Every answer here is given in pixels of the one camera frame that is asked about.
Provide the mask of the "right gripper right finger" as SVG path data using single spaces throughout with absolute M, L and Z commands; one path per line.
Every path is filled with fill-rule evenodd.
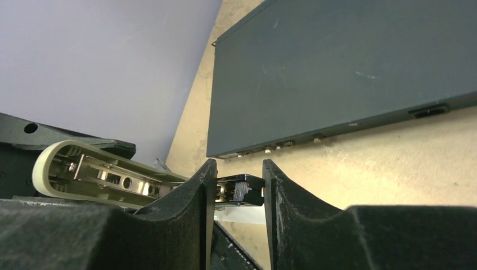
M 475 269 L 476 208 L 354 205 L 344 210 L 263 162 L 272 269 Z

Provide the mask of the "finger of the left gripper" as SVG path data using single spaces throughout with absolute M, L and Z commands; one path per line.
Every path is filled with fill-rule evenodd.
M 1 199 L 41 197 L 33 187 L 33 166 L 44 149 L 65 140 L 84 142 L 127 159 L 136 153 L 136 145 L 130 142 L 96 137 L 1 113 Z

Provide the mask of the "dark flat network switch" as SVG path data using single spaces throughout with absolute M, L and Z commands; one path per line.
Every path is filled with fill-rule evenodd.
M 206 155 L 475 105 L 475 1 L 264 1 L 215 42 Z

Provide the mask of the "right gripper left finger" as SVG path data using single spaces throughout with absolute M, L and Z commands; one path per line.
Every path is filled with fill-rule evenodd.
M 131 214 L 99 204 L 1 201 L 2 269 L 209 269 L 217 164 Z

